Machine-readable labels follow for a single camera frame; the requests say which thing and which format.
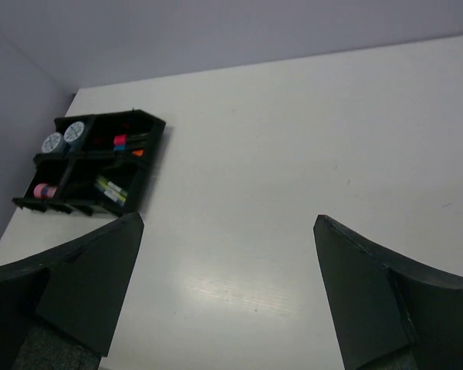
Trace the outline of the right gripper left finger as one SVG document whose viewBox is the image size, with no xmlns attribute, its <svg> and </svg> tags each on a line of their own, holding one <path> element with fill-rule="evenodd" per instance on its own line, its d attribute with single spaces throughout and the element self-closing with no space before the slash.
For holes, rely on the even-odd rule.
<svg viewBox="0 0 463 370">
<path fill-rule="evenodd" d="M 0 369 L 97 369 L 109 353 L 144 222 L 124 215 L 0 266 Z"/>
</svg>

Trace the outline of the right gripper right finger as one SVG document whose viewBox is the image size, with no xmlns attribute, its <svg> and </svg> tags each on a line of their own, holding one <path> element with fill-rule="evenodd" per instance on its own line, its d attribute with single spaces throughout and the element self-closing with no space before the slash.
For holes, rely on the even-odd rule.
<svg viewBox="0 0 463 370">
<path fill-rule="evenodd" d="M 316 253 L 346 369 L 463 369 L 463 277 L 319 215 Z"/>
</svg>

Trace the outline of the pink capped small bottle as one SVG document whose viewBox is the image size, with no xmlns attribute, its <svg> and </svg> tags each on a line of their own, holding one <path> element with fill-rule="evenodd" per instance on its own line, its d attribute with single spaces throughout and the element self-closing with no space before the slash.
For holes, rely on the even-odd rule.
<svg viewBox="0 0 463 370">
<path fill-rule="evenodd" d="M 48 183 L 38 183 L 33 189 L 33 196 L 36 199 L 52 199 L 58 187 Z"/>
</svg>

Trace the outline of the yellow slim pen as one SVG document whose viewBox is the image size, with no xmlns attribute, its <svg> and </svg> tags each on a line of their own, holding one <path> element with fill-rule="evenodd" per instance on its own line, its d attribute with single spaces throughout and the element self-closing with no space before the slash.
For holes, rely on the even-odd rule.
<svg viewBox="0 0 463 370">
<path fill-rule="evenodd" d="M 120 194 L 123 197 L 127 196 L 127 192 L 123 188 L 119 187 L 118 185 L 116 185 L 112 181 L 108 180 L 106 177 L 98 176 L 96 178 L 96 182 L 101 184 L 101 185 L 104 185 L 105 187 L 109 187 L 111 190 L 114 190 L 115 192 L 117 192 L 118 194 Z"/>
</svg>

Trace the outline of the blue patterned round tin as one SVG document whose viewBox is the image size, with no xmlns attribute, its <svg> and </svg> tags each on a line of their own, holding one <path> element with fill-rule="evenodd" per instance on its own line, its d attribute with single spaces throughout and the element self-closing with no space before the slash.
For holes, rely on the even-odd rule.
<svg viewBox="0 0 463 370">
<path fill-rule="evenodd" d="M 47 136 L 42 143 L 41 151 L 44 154 L 62 153 L 67 147 L 64 135 L 54 132 Z"/>
</svg>

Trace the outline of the pink highlighter marker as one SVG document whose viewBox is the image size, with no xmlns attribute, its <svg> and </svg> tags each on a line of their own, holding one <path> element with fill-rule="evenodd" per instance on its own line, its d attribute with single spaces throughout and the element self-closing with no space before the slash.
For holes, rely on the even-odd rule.
<svg viewBox="0 0 463 370">
<path fill-rule="evenodd" d="M 125 146 L 132 143 L 143 142 L 148 138 L 147 133 L 135 134 L 135 135 L 118 135 L 113 139 L 114 146 Z"/>
</svg>

